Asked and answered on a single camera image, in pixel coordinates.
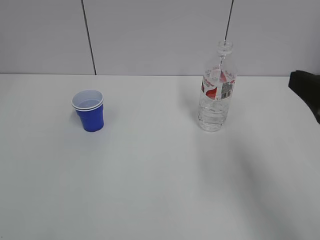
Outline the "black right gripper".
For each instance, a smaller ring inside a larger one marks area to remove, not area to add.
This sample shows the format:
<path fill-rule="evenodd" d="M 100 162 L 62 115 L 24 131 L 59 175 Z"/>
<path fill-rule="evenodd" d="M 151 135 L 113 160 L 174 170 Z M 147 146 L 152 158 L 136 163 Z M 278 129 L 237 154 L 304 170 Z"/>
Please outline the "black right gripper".
<path fill-rule="evenodd" d="M 302 70 L 293 71 L 288 87 L 307 104 L 320 123 L 320 76 Z"/>

